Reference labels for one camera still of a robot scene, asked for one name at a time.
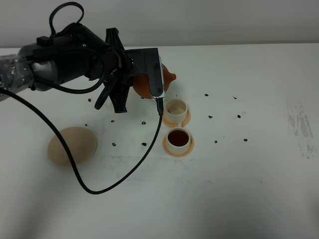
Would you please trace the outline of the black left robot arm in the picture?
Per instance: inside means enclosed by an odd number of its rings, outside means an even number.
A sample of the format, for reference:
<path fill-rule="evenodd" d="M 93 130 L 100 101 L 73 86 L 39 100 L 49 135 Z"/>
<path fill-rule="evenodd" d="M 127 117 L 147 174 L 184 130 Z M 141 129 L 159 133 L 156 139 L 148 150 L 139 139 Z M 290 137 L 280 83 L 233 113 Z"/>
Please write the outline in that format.
<path fill-rule="evenodd" d="M 103 41 L 84 25 L 72 23 L 59 33 L 37 38 L 17 54 L 1 56 L 0 99 L 4 101 L 27 88 L 82 95 L 104 85 L 95 108 L 110 97 L 115 111 L 122 113 L 125 102 L 117 106 L 115 97 L 127 97 L 123 88 L 131 85 L 125 81 L 131 69 L 117 29 L 107 29 Z"/>

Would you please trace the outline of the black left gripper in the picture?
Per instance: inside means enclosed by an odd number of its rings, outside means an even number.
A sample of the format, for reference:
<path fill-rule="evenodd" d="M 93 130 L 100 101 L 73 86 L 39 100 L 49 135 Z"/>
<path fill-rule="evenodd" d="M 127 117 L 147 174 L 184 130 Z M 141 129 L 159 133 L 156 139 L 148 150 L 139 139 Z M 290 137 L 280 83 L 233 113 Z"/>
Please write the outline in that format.
<path fill-rule="evenodd" d="M 94 87 L 104 84 L 113 87 L 109 93 L 114 112 L 126 113 L 126 102 L 133 77 L 128 71 L 131 64 L 119 38 L 117 28 L 106 29 L 106 39 L 102 40 L 80 23 L 71 23 L 56 33 L 56 85 L 85 76 L 89 80 L 98 79 Z"/>

